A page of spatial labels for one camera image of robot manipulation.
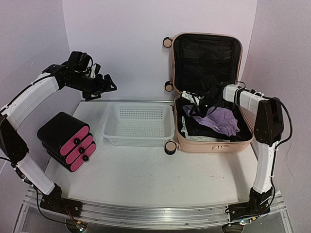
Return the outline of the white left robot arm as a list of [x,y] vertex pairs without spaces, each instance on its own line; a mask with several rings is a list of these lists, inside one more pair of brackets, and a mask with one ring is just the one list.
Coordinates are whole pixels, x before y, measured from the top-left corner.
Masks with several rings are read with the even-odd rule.
[[65,201],[52,193],[56,184],[32,158],[20,129],[49,97],[68,87],[82,93],[85,101],[101,98],[106,92],[117,90],[110,75],[100,73],[101,66],[86,52],[73,51],[62,64],[52,64],[11,101],[0,109],[0,149],[33,187],[48,195],[46,203],[55,212],[65,208]]

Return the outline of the beige hard-shell suitcase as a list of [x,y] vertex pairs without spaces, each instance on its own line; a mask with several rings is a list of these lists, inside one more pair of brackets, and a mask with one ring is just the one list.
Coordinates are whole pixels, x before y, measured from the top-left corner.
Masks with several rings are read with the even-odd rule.
[[165,144],[165,152],[246,149],[254,134],[235,103],[241,42],[229,35],[181,33],[164,38],[163,46],[172,52],[172,79],[165,83],[165,90],[176,92],[175,135]]

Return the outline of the purple shirt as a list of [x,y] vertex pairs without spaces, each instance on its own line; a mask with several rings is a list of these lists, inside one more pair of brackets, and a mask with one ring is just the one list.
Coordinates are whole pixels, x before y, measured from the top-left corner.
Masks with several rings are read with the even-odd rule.
[[240,129],[238,120],[233,112],[227,108],[211,107],[204,117],[190,115],[194,105],[185,105],[183,110],[188,117],[192,117],[198,124],[211,128],[217,133],[226,136],[236,136]]

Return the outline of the black pink drawer organizer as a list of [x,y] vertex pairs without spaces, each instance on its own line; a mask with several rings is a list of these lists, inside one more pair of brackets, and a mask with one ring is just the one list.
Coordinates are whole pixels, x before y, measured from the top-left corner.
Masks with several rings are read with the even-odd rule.
[[37,132],[37,138],[48,155],[70,172],[78,170],[96,150],[90,126],[60,112]]

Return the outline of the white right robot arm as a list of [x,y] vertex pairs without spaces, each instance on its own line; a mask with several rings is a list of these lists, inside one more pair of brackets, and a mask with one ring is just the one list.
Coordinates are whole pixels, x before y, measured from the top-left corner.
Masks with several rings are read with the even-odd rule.
[[253,130],[259,147],[256,177],[250,190],[249,201],[239,207],[244,208],[249,215],[255,215],[263,207],[268,208],[268,199],[273,198],[276,193],[273,177],[277,150],[283,143],[283,103],[278,98],[266,97],[261,92],[231,83],[210,83],[209,90],[202,96],[183,91],[181,97],[191,103],[192,107],[188,108],[186,113],[197,123],[227,136],[236,135],[239,121],[234,117],[216,119],[215,112],[220,109],[220,101],[231,102],[234,106],[256,115]]

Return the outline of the white perforated plastic basket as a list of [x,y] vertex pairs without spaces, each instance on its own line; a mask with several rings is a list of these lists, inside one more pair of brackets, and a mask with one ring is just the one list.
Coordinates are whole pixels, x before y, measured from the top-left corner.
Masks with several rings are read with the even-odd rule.
[[105,115],[102,136],[114,146],[163,147],[173,139],[173,108],[157,103],[117,103]]

